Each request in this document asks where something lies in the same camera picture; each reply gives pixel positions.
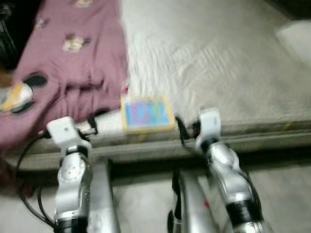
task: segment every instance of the bed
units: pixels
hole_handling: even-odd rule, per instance
[[[164,94],[187,124],[200,108],[219,108],[223,138],[237,151],[311,145],[311,70],[281,46],[275,32],[289,20],[265,1],[122,0],[120,8],[129,95]],[[190,156],[180,146],[177,129],[126,135],[119,111],[96,122],[99,134],[90,137],[93,159]],[[21,150],[10,153],[8,163],[16,164]],[[21,169],[54,169],[59,160],[52,141],[42,139]]]

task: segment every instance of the pink blanket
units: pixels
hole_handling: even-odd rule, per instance
[[[117,0],[46,0],[11,92],[0,100],[0,151],[56,118],[119,108],[127,79]]]

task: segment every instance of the floor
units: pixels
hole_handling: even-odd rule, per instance
[[[275,233],[311,232],[311,166],[260,169],[251,172],[251,177],[261,197],[264,217]],[[167,213],[172,203],[170,178],[170,173],[161,173],[114,182],[123,233],[166,232]],[[55,188],[43,190],[44,206],[51,216],[54,193]],[[35,197],[29,201],[36,205]],[[52,232],[34,218],[18,198],[3,191],[0,203],[2,233]]]

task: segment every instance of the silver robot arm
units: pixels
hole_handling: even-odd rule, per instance
[[[264,222],[255,188],[240,168],[237,154],[220,140],[220,117],[213,109],[200,115],[197,150],[202,153],[217,182],[234,233],[272,233]]]
[[[87,159],[91,144],[80,137],[69,117],[52,121],[47,128],[64,156],[57,175],[54,232],[86,233],[93,177]]]

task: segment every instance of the cartoon print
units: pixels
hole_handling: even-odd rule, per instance
[[[76,5],[77,7],[89,7],[93,4],[93,0],[78,0]]]
[[[43,76],[33,73],[8,88],[0,95],[0,114],[21,113],[29,109],[33,104],[33,88],[44,86],[46,82]]]
[[[47,26],[47,24],[49,23],[50,19],[46,18],[46,19],[39,19],[36,23],[35,23],[35,29],[42,29],[44,27]]]
[[[90,38],[82,38],[75,36],[74,34],[69,34],[63,43],[63,50],[68,52],[79,52],[83,46],[91,42]]]

